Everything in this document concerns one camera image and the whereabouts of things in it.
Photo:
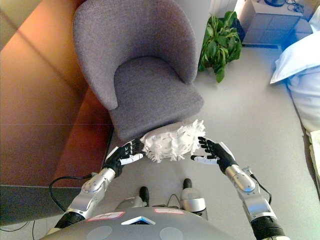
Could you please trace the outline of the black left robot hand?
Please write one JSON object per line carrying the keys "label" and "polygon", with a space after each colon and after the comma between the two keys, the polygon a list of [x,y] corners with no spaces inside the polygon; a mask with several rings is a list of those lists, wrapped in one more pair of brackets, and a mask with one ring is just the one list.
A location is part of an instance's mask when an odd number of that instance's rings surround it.
{"label": "black left robot hand", "polygon": [[144,157],[142,148],[143,145],[138,138],[127,142],[121,147],[115,147],[106,157],[102,168],[112,169],[117,178],[122,174],[124,165],[131,164]]}

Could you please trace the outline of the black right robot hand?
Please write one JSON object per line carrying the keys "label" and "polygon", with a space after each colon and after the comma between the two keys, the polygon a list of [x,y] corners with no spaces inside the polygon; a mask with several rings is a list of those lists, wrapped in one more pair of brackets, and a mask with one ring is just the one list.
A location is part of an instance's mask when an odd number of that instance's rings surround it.
{"label": "black right robot hand", "polygon": [[217,143],[201,136],[198,137],[198,142],[208,155],[192,155],[190,158],[193,161],[206,165],[218,165],[223,174],[228,167],[238,166],[234,155],[223,142]]}

